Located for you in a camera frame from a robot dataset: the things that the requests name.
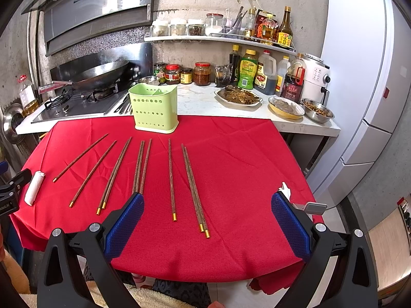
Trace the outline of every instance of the red tablecloth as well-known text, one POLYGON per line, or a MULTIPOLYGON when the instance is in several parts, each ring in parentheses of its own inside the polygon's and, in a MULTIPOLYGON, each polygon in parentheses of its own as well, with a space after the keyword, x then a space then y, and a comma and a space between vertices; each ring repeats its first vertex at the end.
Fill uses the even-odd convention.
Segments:
MULTIPOLYGON (((135 130, 132 117, 62 121, 48 133, 25 167, 46 178, 33 207, 20 200, 12 215, 23 246, 44 250, 52 230, 77 232, 102 222, 130 197, 141 140, 153 139, 145 181, 145 211, 115 268, 176 281, 225 282, 265 275, 300 260, 293 254, 271 212, 271 196, 285 181, 291 201, 314 201, 283 138, 269 120, 179 116, 172 134, 135 130), (56 183, 52 179, 103 134, 97 146, 56 183), (108 207, 96 209, 126 140, 130 147, 114 183, 108 207), (173 176, 178 221, 172 222, 168 139, 172 140, 173 176), (69 204, 108 146, 117 144, 94 173, 74 207, 69 204), (188 148, 204 214, 210 230, 205 239, 186 176, 181 143, 188 148)), ((290 268, 293 276, 299 268, 290 268)))

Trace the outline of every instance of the bottle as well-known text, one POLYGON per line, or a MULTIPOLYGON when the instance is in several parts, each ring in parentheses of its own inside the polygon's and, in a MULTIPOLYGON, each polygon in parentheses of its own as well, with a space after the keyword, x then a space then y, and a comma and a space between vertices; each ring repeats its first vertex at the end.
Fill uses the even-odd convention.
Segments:
POLYGON ((273 36, 275 33, 275 26, 277 23, 275 20, 273 20, 273 14, 267 14, 267 18, 263 21, 262 23, 262 32, 261 32, 261 37, 262 39, 265 39, 266 41, 273 41, 273 36))
POLYGON ((281 97, 288 98, 296 103, 300 101, 303 91, 304 75, 307 65, 303 61, 304 55, 298 53, 296 59, 291 63, 291 67, 285 75, 284 86, 281 97))
POLYGON ((240 62, 240 79, 238 86, 244 89, 253 89, 254 78, 257 73, 256 51, 247 50, 240 62))
POLYGON ((230 64, 231 64, 231 79, 230 83, 232 85, 237 85, 238 82, 238 69, 240 67, 241 56, 238 54, 240 46, 233 45, 233 52, 230 53, 230 64))
POLYGON ((281 92, 284 86, 285 75, 287 74, 288 67, 291 66, 289 57, 284 55, 283 59, 277 65, 277 85, 275 87, 275 95, 281 96, 281 92))
POLYGON ((18 82, 20 84, 19 96, 21 105, 23 106, 23 112, 26 116, 33 113, 38 107, 36 96, 34 95, 34 89, 32 82, 27 78, 26 74, 19 77, 18 82))
POLYGON ((293 32, 290 26, 291 7, 285 7, 284 17, 280 27, 275 34, 275 42, 284 46, 291 46, 293 40, 293 32))
POLYGON ((254 37, 255 33, 255 25, 256 25, 256 9, 250 8, 248 10, 248 16, 245 20, 245 30, 244 30, 244 36, 249 37, 249 38, 244 38, 246 41, 252 41, 250 37, 254 37))
POLYGON ((274 95, 276 85, 277 61, 270 56, 270 51, 264 50, 264 53, 258 59, 254 89, 266 95, 274 95))

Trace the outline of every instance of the white jar lid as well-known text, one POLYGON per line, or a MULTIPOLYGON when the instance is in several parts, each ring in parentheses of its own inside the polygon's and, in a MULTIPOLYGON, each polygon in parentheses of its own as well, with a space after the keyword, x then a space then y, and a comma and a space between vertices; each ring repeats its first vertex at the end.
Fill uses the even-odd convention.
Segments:
POLYGON ((170 25, 186 25, 187 21, 183 20, 182 18, 173 18, 170 21, 170 25))
POLYGON ((195 19, 189 18, 187 24, 188 24, 188 25, 194 25, 194 24, 202 24, 202 25, 204 25, 205 22, 204 22, 203 20, 195 20, 195 19))
POLYGON ((159 20, 156 19, 155 21, 153 21, 153 25, 157 25, 157 26, 168 26, 169 22, 167 20, 159 20))

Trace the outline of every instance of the metal screw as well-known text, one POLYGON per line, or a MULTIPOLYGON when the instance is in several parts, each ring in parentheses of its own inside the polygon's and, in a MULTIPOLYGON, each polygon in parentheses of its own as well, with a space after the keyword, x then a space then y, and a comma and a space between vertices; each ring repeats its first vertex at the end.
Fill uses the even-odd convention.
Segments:
POLYGON ((100 225, 98 223, 92 223, 89 227, 91 232, 96 232, 100 229, 100 225))
POLYGON ((364 235, 364 233, 362 232, 361 229, 356 229, 356 230, 354 230, 354 234, 355 234, 357 237, 362 237, 362 236, 364 235))
POLYGON ((315 229, 317 229, 319 232, 325 232, 327 227, 325 225, 323 225, 322 223, 317 223, 315 225, 315 229))
POLYGON ((61 229, 60 228, 54 229, 52 234, 54 237, 59 236, 61 234, 61 229))

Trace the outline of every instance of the plate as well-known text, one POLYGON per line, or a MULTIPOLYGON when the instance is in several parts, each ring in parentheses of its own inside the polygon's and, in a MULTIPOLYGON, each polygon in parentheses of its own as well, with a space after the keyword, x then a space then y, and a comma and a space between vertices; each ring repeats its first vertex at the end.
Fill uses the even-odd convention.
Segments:
POLYGON ((222 90, 222 89, 216 90, 216 91, 214 92, 214 94, 215 94, 219 99, 221 99, 223 102, 226 102, 226 103, 229 103, 229 104, 234 104, 234 105, 243 106, 243 107, 253 107, 253 106, 257 106, 258 104, 260 104, 260 103, 263 101, 263 99, 262 99, 260 96, 258 96, 258 95, 256 95, 255 93, 251 92, 254 96, 256 96, 256 97, 258 98, 258 102, 254 103, 254 104, 241 104, 241 103, 230 102, 230 101, 222 98, 222 97, 218 94, 218 92, 219 92, 220 90, 222 90))
POLYGON ((271 97, 268 98, 268 104, 269 104, 270 108, 274 111, 274 113, 277 116, 281 117, 281 118, 299 119, 302 116, 304 116, 304 114, 305 114, 305 111, 302 107, 300 107, 297 103, 295 103, 292 100, 289 100, 287 98, 271 96, 271 97), (285 112, 285 111, 281 110, 280 108, 277 108, 276 106, 274 106, 274 100, 281 100, 281 101, 293 106, 296 113, 291 114, 291 113, 288 113, 288 112, 285 112))

